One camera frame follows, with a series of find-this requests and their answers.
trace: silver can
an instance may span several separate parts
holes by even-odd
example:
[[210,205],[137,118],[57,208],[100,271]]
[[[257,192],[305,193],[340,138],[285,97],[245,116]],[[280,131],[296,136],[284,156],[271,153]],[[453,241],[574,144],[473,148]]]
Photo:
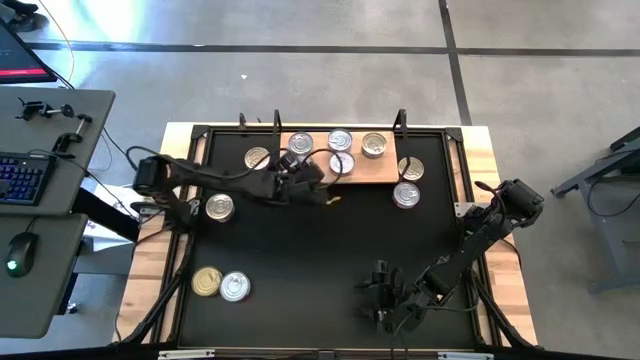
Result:
[[338,153],[338,155],[331,155],[331,158],[329,159],[329,167],[331,168],[331,171],[335,175],[340,174],[340,161],[338,161],[338,156],[340,157],[340,161],[342,161],[341,176],[351,174],[356,166],[356,159],[354,159],[353,155],[349,153]]
[[[418,181],[418,179],[420,179],[422,175],[424,175],[424,165],[422,165],[422,161],[414,157],[410,157],[409,159],[411,160],[411,162],[409,164],[409,168],[404,173],[403,178],[409,181]],[[402,175],[402,172],[406,167],[407,167],[407,158],[404,157],[400,159],[400,162],[398,162],[398,173]]]
[[379,133],[368,133],[362,138],[362,154],[369,159],[377,159],[387,149],[387,139]]
[[289,150],[298,156],[307,156],[313,149],[313,138],[304,131],[299,131],[289,138]]
[[335,151],[349,152],[353,137],[344,129],[335,129],[329,133],[329,147]]
[[205,205],[207,215],[213,220],[218,222],[227,222],[231,219],[235,208],[233,206],[233,200],[229,195],[215,194],[209,198]]
[[213,266],[199,269],[193,274],[191,288],[200,296],[211,296],[218,292],[222,282],[222,273]]
[[393,202],[401,209],[411,209],[420,201],[420,190],[409,182],[401,182],[393,189]]
[[262,147],[255,147],[249,149],[246,154],[244,154],[244,164],[247,165],[249,169],[253,170],[261,170],[269,165],[269,151]]
[[233,271],[222,278],[220,295],[230,302],[238,302],[249,296],[251,282],[244,273]]

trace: metal bracket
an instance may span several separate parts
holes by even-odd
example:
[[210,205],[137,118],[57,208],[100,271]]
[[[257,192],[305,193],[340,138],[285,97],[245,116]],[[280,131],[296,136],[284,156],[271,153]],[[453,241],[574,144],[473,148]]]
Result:
[[493,360],[493,354],[442,352],[438,353],[441,360]]
[[396,120],[393,122],[391,131],[395,132],[398,126],[400,126],[402,139],[406,140],[407,139],[407,110],[405,109],[398,110],[398,114],[396,115]]
[[273,135],[282,134],[282,119],[280,118],[280,110],[273,110]]
[[318,360],[335,360],[336,353],[331,350],[318,351]]
[[209,131],[208,125],[194,125],[191,130],[191,140],[199,139]]
[[247,119],[244,117],[243,113],[240,113],[240,117],[238,119],[238,124],[240,127],[240,131],[247,130]]
[[170,359],[211,359],[216,357],[216,349],[160,351],[158,360]]
[[464,138],[462,136],[462,129],[459,127],[455,128],[444,128],[445,134],[449,135],[453,140],[457,142],[463,142]]
[[460,218],[465,216],[469,209],[471,209],[473,206],[481,207],[484,209],[489,206],[489,203],[453,203],[453,206],[456,210],[456,217]]

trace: table leg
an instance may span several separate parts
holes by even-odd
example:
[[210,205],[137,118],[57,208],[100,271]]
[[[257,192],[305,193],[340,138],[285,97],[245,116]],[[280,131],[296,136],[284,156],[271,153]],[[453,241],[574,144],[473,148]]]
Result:
[[86,214],[89,219],[135,242],[138,239],[138,221],[114,209],[89,191],[80,188],[71,210],[74,213]]

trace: keyboard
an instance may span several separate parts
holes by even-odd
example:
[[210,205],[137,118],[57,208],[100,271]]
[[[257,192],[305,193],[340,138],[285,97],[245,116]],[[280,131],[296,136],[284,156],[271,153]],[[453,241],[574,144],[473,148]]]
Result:
[[0,204],[37,206],[56,158],[0,152]]

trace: gold can lid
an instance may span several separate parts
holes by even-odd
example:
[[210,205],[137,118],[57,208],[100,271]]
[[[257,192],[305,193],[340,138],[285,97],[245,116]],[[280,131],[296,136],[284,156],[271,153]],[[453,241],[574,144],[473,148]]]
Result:
[[[411,159],[411,162],[409,163],[409,168],[407,169],[407,172],[404,173],[404,179],[409,181],[417,181],[422,177],[422,175],[424,175],[424,165],[422,165],[422,161],[414,158],[413,156],[410,157],[410,159]],[[407,158],[404,157],[400,159],[400,162],[398,162],[398,173],[402,175],[402,172],[406,167],[407,167]]]
[[200,296],[211,296],[220,289],[222,274],[213,266],[207,266],[199,269],[193,274],[191,279],[191,288],[193,292]]
[[365,155],[380,156],[387,149],[387,139],[379,133],[368,133],[362,138]]

